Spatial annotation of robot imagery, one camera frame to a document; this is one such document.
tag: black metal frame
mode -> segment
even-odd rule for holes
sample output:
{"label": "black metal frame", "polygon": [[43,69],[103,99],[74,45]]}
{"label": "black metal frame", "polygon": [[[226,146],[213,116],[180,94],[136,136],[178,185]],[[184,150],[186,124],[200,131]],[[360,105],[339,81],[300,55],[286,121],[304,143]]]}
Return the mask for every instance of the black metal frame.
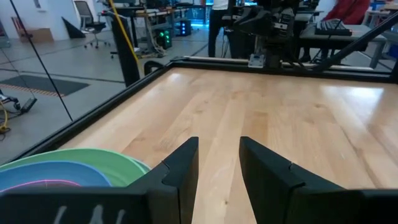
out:
{"label": "black metal frame", "polygon": [[176,58],[162,68],[157,68],[152,73],[146,75],[143,79],[128,86],[123,91],[119,92],[108,101],[92,109],[84,114],[82,117],[74,120],[70,124],[59,129],[57,132],[51,134],[49,137],[43,139],[41,142],[30,147],[23,153],[17,155],[8,162],[21,159],[23,157],[39,154],[43,152],[53,151],[65,144],[71,138],[78,135],[85,128],[99,120],[109,111],[126,101],[132,95],[149,85],[156,78],[168,72],[171,68],[197,68],[209,70],[222,70],[229,72],[245,72],[245,73],[260,73],[265,75],[287,75],[294,77],[312,77],[312,78],[329,78],[339,80],[354,80],[362,82],[378,82],[378,83],[398,83],[398,63],[391,73],[389,72],[375,72],[374,70],[358,70],[347,69],[340,67],[331,67],[324,72],[311,72],[308,70],[296,70],[291,65],[286,65],[283,70],[273,70],[265,68],[249,68],[245,60],[231,60],[231,59],[212,59],[201,57],[183,57]]}

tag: floor mat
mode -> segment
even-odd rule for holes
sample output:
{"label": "floor mat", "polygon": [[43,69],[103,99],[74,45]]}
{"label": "floor mat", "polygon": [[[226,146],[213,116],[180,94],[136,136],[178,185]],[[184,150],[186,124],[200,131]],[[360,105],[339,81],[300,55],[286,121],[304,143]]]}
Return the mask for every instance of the floor mat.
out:
{"label": "floor mat", "polygon": [[[61,96],[67,96],[89,86],[87,83],[58,80],[55,78],[52,80]],[[20,75],[19,77],[3,80],[0,82],[0,87],[21,91],[29,91],[30,89],[34,93],[57,96],[57,92],[48,78],[35,77],[32,75]]]}

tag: concrete floor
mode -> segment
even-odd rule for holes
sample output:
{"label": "concrete floor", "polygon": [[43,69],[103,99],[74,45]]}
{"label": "concrete floor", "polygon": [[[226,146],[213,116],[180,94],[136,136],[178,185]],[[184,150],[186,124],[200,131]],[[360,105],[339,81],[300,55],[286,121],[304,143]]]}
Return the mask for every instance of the concrete floor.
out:
{"label": "concrete floor", "polygon": [[[88,87],[63,98],[73,119],[77,119],[125,87],[119,60],[117,57],[111,59],[109,54],[111,50],[114,50],[112,33],[103,32],[99,37],[110,41],[112,46],[101,45],[99,49],[89,46],[85,49],[83,46],[90,39],[89,37],[35,45],[52,78],[89,84]],[[174,38],[173,47],[167,50],[166,57],[142,59],[141,64],[148,60],[167,63],[170,59],[181,55],[206,57],[207,41],[207,29],[195,30],[191,36]],[[221,55],[222,41],[223,37],[220,34],[217,56]],[[370,45],[368,50],[368,55],[372,55],[374,48]],[[0,80],[17,77],[19,74],[47,77],[29,44],[13,41],[10,48],[2,49],[2,51],[0,52]],[[312,54],[315,55],[316,51],[317,49],[313,49]],[[343,63],[354,66],[368,66],[369,62],[369,57],[357,52],[343,60]],[[377,66],[377,69],[387,70],[382,65]],[[22,104],[32,97],[26,91],[8,88],[3,88],[2,91],[6,95],[18,97]],[[11,131],[6,134],[3,141],[0,141],[0,164],[70,122],[59,98],[41,94],[35,94],[35,97],[38,101],[29,113],[9,121],[8,126]],[[13,110],[12,105],[6,105],[6,108]]]}

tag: black chair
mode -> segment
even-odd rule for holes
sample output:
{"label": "black chair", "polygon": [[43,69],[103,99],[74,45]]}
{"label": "black chair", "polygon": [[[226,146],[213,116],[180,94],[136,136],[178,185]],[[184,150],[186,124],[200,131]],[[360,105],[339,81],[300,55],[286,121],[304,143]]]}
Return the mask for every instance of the black chair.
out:
{"label": "black chair", "polygon": [[98,22],[94,22],[93,15],[86,1],[75,1],[75,4],[80,16],[80,30],[85,33],[94,34],[94,40],[86,43],[85,48],[87,44],[92,46],[93,43],[95,43],[95,48],[97,49],[99,42],[103,42],[105,45],[111,45],[109,42],[97,38],[97,34],[106,27],[106,22],[100,22],[100,15],[98,15]]}

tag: person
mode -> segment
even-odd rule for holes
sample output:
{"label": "person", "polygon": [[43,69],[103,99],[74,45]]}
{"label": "person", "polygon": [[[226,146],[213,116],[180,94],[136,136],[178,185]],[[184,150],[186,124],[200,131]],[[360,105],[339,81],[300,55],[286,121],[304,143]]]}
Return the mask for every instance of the person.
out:
{"label": "person", "polygon": [[216,39],[223,26],[223,16],[227,13],[228,0],[214,0],[210,11],[208,55],[216,56]]}
{"label": "person", "polygon": [[[346,25],[360,25],[369,9],[370,0],[336,0],[337,3],[323,21],[330,19],[342,19]],[[321,58],[326,59],[329,49],[322,49]],[[304,55],[300,59],[301,62],[311,61],[310,48],[304,48]]]}

